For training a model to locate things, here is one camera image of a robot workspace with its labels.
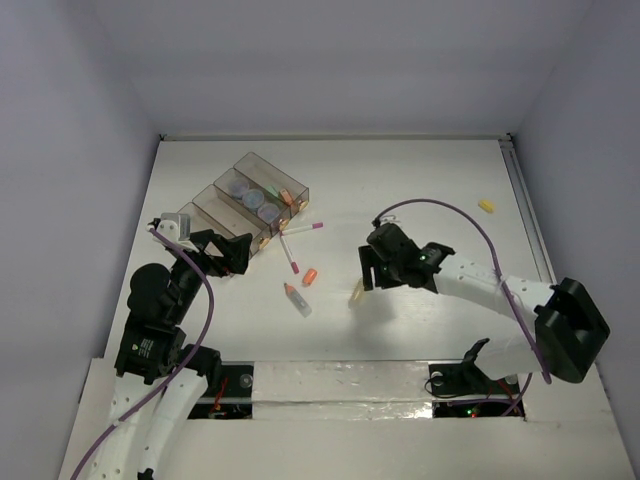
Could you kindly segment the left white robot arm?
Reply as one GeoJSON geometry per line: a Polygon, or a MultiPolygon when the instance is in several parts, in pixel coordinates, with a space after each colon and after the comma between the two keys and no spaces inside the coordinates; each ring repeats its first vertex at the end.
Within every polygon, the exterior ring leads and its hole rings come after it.
{"type": "Polygon", "coordinates": [[[220,352],[203,344],[215,308],[210,280],[246,272],[252,235],[173,234],[163,224],[147,230],[175,261],[145,264],[130,279],[108,425],[75,479],[158,478],[196,402],[226,387],[220,352]]]}

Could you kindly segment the orange highlighter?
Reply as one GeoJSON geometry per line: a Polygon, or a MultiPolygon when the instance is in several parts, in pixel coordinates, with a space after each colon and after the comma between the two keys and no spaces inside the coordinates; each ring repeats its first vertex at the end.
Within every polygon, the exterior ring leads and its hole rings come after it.
{"type": "Polygon", "coordinates": [[[293,205],[293,204],[294,204],[294,199],[293,199],[292,195],[289,193],[289,191],[288,191],[288,190],[286,190],[286,189],[280,189],[280,190],[279,190],[279,196],[281,197],[282,201],[283,201],[285,204],[287,204],[287,205],[289,205],[289,206],[291,206],[291,205],[293,205]]]}

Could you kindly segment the yellow highlighter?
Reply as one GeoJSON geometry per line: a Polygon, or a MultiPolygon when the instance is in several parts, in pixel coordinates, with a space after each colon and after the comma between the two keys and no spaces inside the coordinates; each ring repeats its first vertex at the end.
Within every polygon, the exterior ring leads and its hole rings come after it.
{"type": "Polygon", "coordinates": [[[354,305],[356,305],[356,304],[360,301],[360,299],[361,299],[361,297],[362,297],[362,295],[363,295],[364,293],[365,293],[365,289],[364,289],[363,279],[362,279],[362,278],[360,278],[360,279],[357,281],[357,283],[356,283],[356,285],[355,285],[355,287],[354,287],[354,289],[353,289],[353,291],[352,291],[352,293],[351,293],[351,295],[350,295],[350,298],[349,298],[348,304],[349,304],[351,307],[353,307],[354,305]]]}

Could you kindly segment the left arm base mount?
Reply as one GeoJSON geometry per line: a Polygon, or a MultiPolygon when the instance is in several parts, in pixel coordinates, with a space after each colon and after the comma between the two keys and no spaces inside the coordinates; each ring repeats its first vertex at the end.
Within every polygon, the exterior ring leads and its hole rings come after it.
{"type": "Polygon", "coordinates": [[[223,363],[218,384],[210,387],[188,415],[190,420],[247,420],[253,416],[253,363],[223,363]]]}

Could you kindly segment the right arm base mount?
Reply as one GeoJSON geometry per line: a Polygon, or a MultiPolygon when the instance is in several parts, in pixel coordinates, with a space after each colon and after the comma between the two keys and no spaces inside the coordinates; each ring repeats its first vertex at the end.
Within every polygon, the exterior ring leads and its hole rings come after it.
{"type": "Polygon", "coordinates": [[[489,342],[478,340],[459,362],[429,367],[424,390],[436,400],[434,413],[441,417],[525,417],[522,390],[516,376],[490,379],[476,365],[489,342]]]}

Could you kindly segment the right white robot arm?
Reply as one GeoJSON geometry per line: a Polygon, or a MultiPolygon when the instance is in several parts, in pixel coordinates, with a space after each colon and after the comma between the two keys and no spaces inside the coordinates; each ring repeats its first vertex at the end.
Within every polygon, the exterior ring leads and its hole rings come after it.
{"type": "Polygon", "coordinates": [[[518,333],[483,335],[460,362],[460,379],[482,392],[511,375],[548,373],[578,384],[610,336],[584,285],[549,284],[509,276],[430,242],[418,247],[393,223],[381,225],[358,249],[364,288],[407,286],[455,297],[516,322],[518,333]]]}

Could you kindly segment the clear tape roll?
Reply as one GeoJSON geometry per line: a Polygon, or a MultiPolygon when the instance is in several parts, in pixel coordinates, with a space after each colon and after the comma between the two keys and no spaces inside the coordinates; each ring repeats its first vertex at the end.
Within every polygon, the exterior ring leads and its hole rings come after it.
{"type": "Polygon", "coordinates": [[[237,177],[227,184],[228,193],[233,198],[242,198],[250,189],[248,180],[244,177],[237,177]]]}

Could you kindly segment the green highlighter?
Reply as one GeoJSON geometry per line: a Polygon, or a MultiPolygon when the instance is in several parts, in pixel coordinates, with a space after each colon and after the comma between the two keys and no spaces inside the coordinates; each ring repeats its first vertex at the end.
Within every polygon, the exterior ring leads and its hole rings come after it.
{"type": "Polygon", "coordinates": [[[273,187],[273,186],[267,186],[267,187],[265,187],[265,188],[266,188],[266,190],[267,190],[267,191],[268,191],[272,196],[274,196],[274,197],[278,197],[278,196],[279,196],[279,193],[278,193],[278,191],[275,189],[275,187],[273,187]]]}

